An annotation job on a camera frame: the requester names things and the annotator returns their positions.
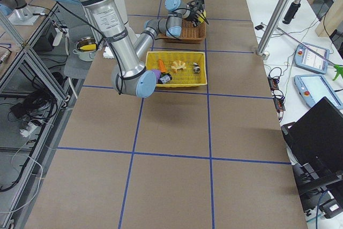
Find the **brown wicker basket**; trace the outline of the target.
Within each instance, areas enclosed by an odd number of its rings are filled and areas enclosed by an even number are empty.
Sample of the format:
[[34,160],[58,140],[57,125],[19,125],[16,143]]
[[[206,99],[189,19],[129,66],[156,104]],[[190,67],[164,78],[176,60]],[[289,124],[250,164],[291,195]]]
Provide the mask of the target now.
[[178,37],[180,40],[167,37],[165,34],[159,34],[158,38],[170,43],[199,44],[206,38],[206,23],[193,27],[192,22],[182,20],[182,31]]

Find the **yellow plastic basket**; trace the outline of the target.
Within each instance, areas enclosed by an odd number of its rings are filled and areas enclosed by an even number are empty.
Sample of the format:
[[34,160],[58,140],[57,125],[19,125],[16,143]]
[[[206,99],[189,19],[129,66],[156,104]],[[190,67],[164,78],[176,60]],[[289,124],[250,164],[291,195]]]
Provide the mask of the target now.
[[[157,87],[196,87],[207,85],[206,55],[204,52],[149,51],[145,59],[147,69],[158,70],[158,59],[163,60],[167,68],[167,73],[171,74],[172,80],[167,84],[157,84]],[[174,73],[171,69],[174,61],[185,62],[187,68]],[[200,66],[200,73],[193,72],[193,63],[197,63]]]

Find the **small black adapter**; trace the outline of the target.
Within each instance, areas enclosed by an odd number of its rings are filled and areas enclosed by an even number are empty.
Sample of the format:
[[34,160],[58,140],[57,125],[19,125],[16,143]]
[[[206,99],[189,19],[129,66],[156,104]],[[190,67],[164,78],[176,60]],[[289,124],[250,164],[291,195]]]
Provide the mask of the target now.
[[261,30],[261,29],[263,29],[263,28],[264,28],[263,25],[257,25],[257,26],[255,26],[255,29],[256,29],[256,30]]

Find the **toy croissant bread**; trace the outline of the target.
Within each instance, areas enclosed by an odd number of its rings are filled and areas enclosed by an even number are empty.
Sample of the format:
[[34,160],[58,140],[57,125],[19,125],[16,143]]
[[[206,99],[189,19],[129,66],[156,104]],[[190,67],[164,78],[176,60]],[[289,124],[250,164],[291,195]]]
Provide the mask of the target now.
[[186,63],[183,61],[174,61],[171,65],[171,69],[174,73],[177,73],[179,70],[184,70],[186,68]]

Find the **toy panda figure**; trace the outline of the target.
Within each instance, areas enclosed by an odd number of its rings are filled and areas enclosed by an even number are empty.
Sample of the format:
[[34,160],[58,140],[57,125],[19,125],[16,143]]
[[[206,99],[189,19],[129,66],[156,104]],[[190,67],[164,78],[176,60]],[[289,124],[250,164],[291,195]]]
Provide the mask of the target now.
[[193,63],[193,72],[194,73],[200,73],[201,72],[201,68],[197,63]]

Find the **orange toy carrot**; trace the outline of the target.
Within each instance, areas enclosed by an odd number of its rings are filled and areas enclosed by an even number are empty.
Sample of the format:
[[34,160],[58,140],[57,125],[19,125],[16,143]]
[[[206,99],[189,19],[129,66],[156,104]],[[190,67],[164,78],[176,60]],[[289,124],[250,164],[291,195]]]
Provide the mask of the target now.
[[167,68],[163,62],[163,60],[158,59],[158,68],[161,71],[161,73],[167,73]]

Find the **purple block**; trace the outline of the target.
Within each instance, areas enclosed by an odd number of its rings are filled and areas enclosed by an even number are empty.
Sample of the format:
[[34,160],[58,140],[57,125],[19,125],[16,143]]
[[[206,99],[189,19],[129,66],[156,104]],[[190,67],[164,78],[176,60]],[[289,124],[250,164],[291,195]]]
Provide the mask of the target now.
[[152,69],[151,71],[154,73],[156,80],[159,80],[161,77],[161,71],[156,69]]

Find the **black water bottle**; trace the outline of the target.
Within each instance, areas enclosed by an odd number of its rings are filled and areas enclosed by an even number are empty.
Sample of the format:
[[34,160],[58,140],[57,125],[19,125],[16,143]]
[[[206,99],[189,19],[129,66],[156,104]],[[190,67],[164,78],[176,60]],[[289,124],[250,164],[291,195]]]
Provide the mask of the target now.
[[289,6],[289,8],[288,8],[283,20],[282,20],[282,23],[283,24],[290,24],[290,22],[295,18],[295,15],[296,15],[297,11],[299,10],[300,6],[301,6],[301,0],[294,0],[290,4],[290,6]]

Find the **small grey can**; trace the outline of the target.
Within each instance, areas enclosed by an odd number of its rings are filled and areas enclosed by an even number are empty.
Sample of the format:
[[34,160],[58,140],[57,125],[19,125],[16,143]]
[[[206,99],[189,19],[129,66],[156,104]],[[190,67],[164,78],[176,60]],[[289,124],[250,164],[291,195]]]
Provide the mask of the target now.
[[158,84],[167,84],[172,80],[172,76],[169,73],[161,75],[161,77],[158,79]]

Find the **metal pot with corn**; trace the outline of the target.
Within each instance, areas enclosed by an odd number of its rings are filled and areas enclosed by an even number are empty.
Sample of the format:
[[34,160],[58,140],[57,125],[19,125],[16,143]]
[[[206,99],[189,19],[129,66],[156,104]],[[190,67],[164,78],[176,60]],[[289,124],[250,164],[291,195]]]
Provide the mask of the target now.
[[78,58],[85,62],[92,62],[95,58],[97,51],[97,43],[95,38],[86,36],[77,41],[72,52],[78,56]]

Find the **far teach pendant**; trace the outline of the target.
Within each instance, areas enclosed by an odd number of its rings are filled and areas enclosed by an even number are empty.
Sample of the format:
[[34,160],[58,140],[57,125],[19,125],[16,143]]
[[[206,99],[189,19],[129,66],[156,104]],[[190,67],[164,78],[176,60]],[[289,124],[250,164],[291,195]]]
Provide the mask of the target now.
[[[329,59],[330,51],[328,49],[310,43],[304,44]],[[324,62],[320,57],[314,55],[300,44],[297,46],[294,61],[299,68],[320,74],[326,74],[327,72],[328,63]]]

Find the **teach pendant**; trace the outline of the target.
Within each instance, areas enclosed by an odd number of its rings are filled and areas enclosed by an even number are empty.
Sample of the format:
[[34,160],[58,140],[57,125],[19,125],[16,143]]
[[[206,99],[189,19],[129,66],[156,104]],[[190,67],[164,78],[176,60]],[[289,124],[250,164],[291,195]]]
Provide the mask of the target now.
[[296,75],[294,84],[307,106],[313,107],[326,97],[336,108],[342,110],[342,101],[323,75]]
[[[330,51],[328,49],[310,43],[304,44],[329,59]],[[324,62],[320,57],[314,55],[300,44],[297,46],[294,61],[299,68],[320,74],[326,74],[327,72],[328,63]]]

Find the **orange black usb hub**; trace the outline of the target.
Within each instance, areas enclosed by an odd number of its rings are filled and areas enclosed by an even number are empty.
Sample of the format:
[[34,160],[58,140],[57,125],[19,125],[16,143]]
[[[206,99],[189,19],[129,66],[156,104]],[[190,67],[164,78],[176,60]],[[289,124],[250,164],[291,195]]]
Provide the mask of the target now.
[[286,98],[284,96],[284,93],[279,89],[279,85],[278,85],[279,79],[276,77],[270,77],[270,76],[268,76],[267,79],[270,86],[270,90],[271,90],[271,94],[272,94],[276,111],[278,113],[285,111]]

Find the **near teach pendant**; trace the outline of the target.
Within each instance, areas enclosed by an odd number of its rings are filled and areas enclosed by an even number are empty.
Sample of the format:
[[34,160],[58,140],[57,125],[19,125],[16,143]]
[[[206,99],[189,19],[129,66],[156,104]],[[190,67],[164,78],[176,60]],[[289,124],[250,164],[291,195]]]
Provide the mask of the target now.
[[307,106],[313,107],[326,97],[336,108],[342,110],[342,101],[323,75],[296,75],[294,84]]

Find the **green grabber stick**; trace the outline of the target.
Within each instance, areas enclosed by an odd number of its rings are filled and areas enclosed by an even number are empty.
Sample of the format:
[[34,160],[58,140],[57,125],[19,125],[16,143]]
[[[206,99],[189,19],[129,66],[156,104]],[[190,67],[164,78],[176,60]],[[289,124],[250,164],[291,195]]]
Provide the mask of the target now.
[[288,37],[290,37],[291,39],[293,39],[294,41],[296,41],[300,45],[302,45],[304,48],[306,48],[308,51],[312,52],[314,55],[320,57],[324,62],[326,62],[329,65],[333,66],[335,68],[335,72],[336,72],[336,76],[333,78],[333,80],[336,80],[339,75],[342,77],[342,65],[338,65],[338,64],[333,63],[332,61],[330,61],[329,59],[327,59],[326,57],[324,57],[320,53],[318,53],[318,52],[314,51],[313,49],[309,48],[308,46],[306,46],[303,42],[297,40],[296,38],[291,36],[289,33],[285,32],[280,27],[277,26],[276,29],[281,31],[283,34],[287,35]]

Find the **black laptop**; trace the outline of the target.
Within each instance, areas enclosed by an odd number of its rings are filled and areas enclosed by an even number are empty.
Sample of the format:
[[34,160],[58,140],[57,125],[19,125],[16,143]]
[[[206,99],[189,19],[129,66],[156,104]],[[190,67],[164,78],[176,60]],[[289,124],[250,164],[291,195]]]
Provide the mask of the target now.
[[298,121],[281,127],[284,139],[301,165],[309,163],[336,172],[342,170],[342,113],[326,97]]

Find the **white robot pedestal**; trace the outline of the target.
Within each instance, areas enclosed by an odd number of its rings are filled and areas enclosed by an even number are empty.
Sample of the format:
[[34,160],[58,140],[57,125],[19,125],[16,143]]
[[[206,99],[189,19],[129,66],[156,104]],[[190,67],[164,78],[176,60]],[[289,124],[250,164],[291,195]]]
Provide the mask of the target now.
[[115,28],[115,33],[124,29],[123,33],[125,35],[122,39],[114,41],[114,39],[109,36],[106,38],[106,44],[111,51],[110,56],[115,56],[118,61],[125,67],[133,67],[138,65],[140,62],[135,50],[135,44],[138,43],[139,34],[136,34],[130,27],[128,15],[126,11],[125,0],[114,0],[116,15],[120,21],[119,28]]

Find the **aluminium frame post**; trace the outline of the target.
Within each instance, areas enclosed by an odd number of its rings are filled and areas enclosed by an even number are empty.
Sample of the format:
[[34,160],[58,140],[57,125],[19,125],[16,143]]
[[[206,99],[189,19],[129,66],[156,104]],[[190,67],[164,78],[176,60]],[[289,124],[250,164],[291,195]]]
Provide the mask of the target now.
[[256,49],[256,54],[259,56],[262,56],[267,44],[276,29],[276,26],[278,25],[279,20],[281,19],[281,15],[283,14],[289,0],[278,0],[277,5],[271,15],[271,18],[266,25],[265,32],[262,36],[262,39],[260,40],[260,43],[258,44],[258,47]]

